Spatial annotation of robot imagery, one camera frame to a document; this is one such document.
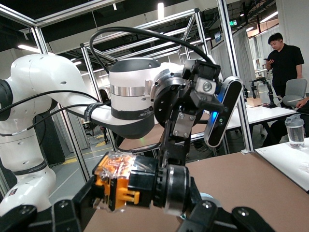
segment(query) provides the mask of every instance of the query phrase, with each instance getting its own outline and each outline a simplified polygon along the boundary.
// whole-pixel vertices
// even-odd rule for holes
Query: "black hair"
[[[107,92],[104,90],[104,89],[99,89],[100,91],[100,95],[101,95],[101,98],[102,98],[102,102],[105,103],[107,101],[109,101],[110,99],[108,98],[108,95],[107,95]]]
[[[270,38],[268,39],[268,44],[270,44],[271,41],[279,41],[279,40],[283,40],[283,36],[280,33],[276,33],[270,36]]]

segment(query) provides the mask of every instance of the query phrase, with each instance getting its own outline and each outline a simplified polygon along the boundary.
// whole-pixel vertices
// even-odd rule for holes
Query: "fluorescent light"
[[[253,27],[250,27],[248,29],[246,29],[246,32],[251,31],[253,29]]]
[[[19,45],[18,46],[19,48],[21,49],[24,49],[24,50],[27,50],[27,51],[31,51],[31,52],[36,52],[36,53],[41,53],[41,51],[38,49],[38,48],[35,48],[35,47],[30,47],[30,46],[27,46],[27,45]],[[48,52],[49,55],[55,55],[54,53],[52,52]]]
[[[102,76],[98,76],[98,77],[105,77],[105,76],[108,76],[108,74],[105,74],[105,75],[102,75]]]
[[[275,17],[278,14],[278,11],[275,13],[272,13],[270,16],[264,18],[260,23],[265,23],[267,20],[271,19],[272,17]]]
[[[164,18],[164,4],[158,3],[158,19],[163,19]]]
[[[103,71],[104,69],[98,69],[98,70],[94,70],[93,72],[94,73],[97,73],[97,72],[100,72],[100,71]],[[81,76],[85,76],[85,75],[88,75],[89,73],[88,72],[86,72],[86,73],[84,73],[84,74],[82,74]]]
[[[191,52],[194,52],[194,51],[190,51],[189,53],[191,53]],[[186,55],[186,53],[181,53],[180,55],[181,55],[181,56],[182,56],[182,55]]]
[[[198,41],[194,41],[194,42],[191,42],[190,44],[198,44],[198,43],[200,43],[201,42],[201,40],[198,40]]]

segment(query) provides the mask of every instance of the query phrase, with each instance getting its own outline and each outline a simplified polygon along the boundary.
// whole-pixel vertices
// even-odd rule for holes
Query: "bottle lid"
[[[295,114],[286,118],[285,125],[287,127],[300,127],[304,125],[304,120],[300,118],[300,114]]]

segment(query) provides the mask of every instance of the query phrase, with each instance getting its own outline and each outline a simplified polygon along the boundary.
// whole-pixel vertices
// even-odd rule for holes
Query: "silver band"
[[[145,87],[117,87],[111,85],[111,93],[124,97],[138,97],[145,95]]]

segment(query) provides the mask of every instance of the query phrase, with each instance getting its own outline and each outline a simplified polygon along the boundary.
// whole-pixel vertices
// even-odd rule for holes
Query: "gray floor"
[[[226,135],[230,153],[239,152],[244,149],[243,138],[240,132],[231,131]],[[112,150],[110,144],[95,147],[99,142],[104,141],[104,138],[96,139],[96,136],[98,136],[98,134],[96,134],[94,137],[88,138],[90,148],[82,151],[90,174],[102,156],[107,151]],[[260,126],[254,126],[253,147],[255,149],[260,148],[263,144],[263,141],[264,138],[262,138],[260,135]],[[283,137],[281,140],[282,143],[287,141],[287,136]],[[217,150],[218,155],[224,155],[224,149],[222,146],[219,148],[220,149]],[[194,143],[191,144],[190,152],[187,156],[187,162],[193,162],[210,157],[213,157],[213,151],[205,144],[203,144],[203,140],[201,140],[197,145]],[[51,203],[56,203],[62,199],[71,199],[84,185],[82,174],[80,172],[78,162],[75,161],[74,154],[68,156],[66,160],[69,163],[64,163],[52,168],[56,173],[56,186],[55,190],[50,195]]]

